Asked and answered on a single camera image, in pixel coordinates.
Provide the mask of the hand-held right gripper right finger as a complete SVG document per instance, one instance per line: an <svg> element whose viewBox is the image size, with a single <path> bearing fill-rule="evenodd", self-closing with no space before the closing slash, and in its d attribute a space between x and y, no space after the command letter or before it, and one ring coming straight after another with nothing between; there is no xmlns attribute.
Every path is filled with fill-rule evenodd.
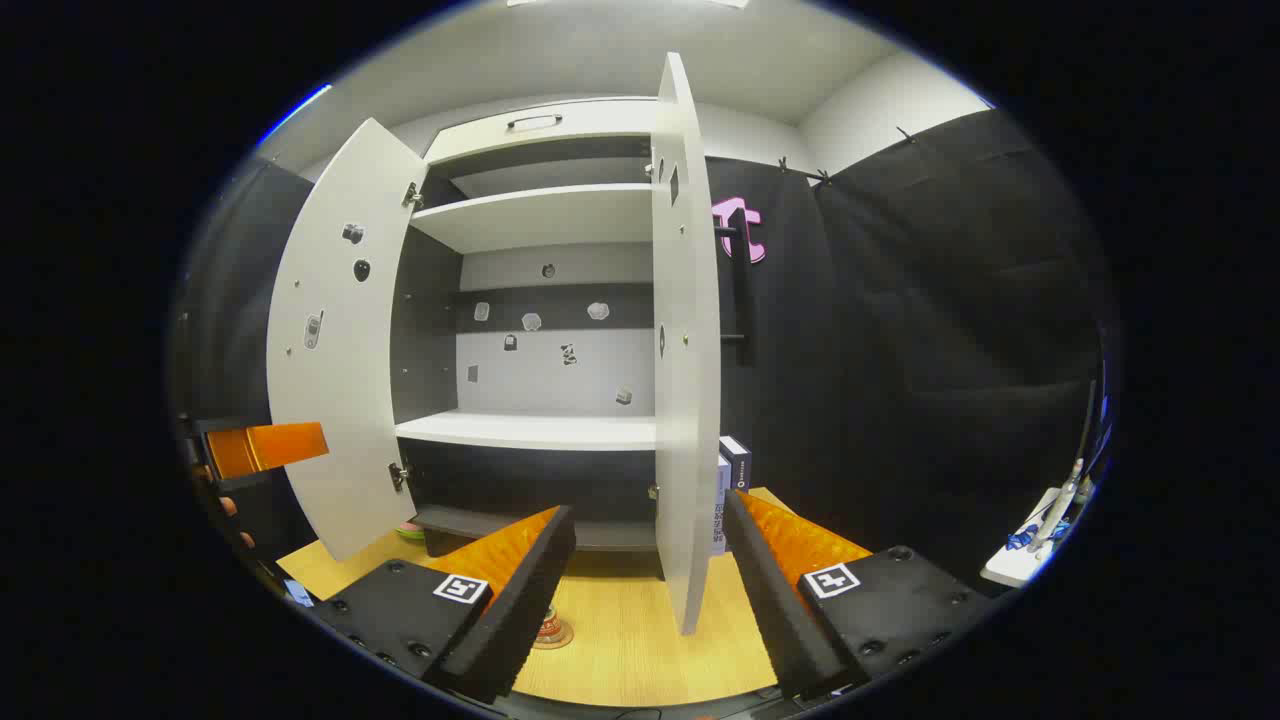
<svg viewBox="0 0 1280 720"><path fill-rule="evenodd" d="M908 546L870 552L731 491L724 529L782 693L814 701L905 673L974 630L992 600Z"/></svg>

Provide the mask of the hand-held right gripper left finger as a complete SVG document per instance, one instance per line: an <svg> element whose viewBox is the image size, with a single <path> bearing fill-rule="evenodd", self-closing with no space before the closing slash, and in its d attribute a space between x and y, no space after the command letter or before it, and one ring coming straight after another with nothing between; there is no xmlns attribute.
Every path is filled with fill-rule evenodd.
<svg viewBox="0 0 1280 720"><path fill-rule="evenodd" d="M415 680L490 703L512 691L532 651L575 530L573 509L558 505L426 566L389 559L312 615Z"/></svg>

